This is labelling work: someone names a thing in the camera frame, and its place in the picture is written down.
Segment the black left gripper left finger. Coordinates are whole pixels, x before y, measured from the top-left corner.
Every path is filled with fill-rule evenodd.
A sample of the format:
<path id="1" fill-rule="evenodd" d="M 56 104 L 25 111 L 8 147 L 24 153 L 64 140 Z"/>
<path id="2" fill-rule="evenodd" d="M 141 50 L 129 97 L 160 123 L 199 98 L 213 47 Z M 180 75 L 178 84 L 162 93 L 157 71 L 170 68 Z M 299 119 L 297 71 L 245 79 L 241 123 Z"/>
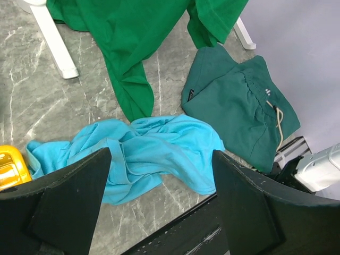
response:
<path id="1" fill-rule="evenodd" d="M 43 243 L 65 254 L 88 254 L 110 164 L 110 150 L 101 148 L 1 191 L 1 254 L 35 254 Z"/>

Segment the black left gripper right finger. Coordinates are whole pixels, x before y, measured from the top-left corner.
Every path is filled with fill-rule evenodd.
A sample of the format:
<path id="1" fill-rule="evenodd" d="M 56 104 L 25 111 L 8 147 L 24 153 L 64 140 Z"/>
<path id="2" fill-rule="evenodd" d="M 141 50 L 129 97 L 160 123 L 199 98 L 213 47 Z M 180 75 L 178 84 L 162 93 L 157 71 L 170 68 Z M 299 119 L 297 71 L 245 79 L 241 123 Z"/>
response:
<path id="1" fill-rule="evenodd" d="M 280 184 L 212 155 L 231 254 L 339 254 L 339 201 Z"/>

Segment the light blue t shirt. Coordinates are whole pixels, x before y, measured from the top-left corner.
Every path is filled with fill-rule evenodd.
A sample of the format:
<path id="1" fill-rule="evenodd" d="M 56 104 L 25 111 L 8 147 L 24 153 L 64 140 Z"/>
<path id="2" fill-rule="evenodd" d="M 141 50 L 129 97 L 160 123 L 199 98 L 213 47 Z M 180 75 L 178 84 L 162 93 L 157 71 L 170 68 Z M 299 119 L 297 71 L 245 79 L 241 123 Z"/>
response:
<path id="1" fill-rule="evenodd" d="M 147 193 L 167 174 L 200 195 L 213 194 L 213 151 L 225 149 L 209 124 L 184 114 L 130 124 L 108 119 L 84 127 L 71 141 L 30 141 L 26 153 L 31 176 L 40 178 L 101 148 L 108 148 L 112 156 L 103 197 L 111 205 Z"/>

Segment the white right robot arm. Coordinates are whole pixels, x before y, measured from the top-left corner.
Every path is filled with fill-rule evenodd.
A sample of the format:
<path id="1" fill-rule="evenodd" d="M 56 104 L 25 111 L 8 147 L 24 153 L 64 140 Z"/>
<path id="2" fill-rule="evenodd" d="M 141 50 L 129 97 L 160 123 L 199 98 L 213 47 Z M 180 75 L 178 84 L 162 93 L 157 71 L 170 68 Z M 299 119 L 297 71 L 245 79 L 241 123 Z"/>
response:
<path id="1" fill-rule="evenodd" d="M 269 178 L 291 188 L 316 193 L 339 182 L 339 144 L 316 154 L 290 160 L 278 173 Z"/>

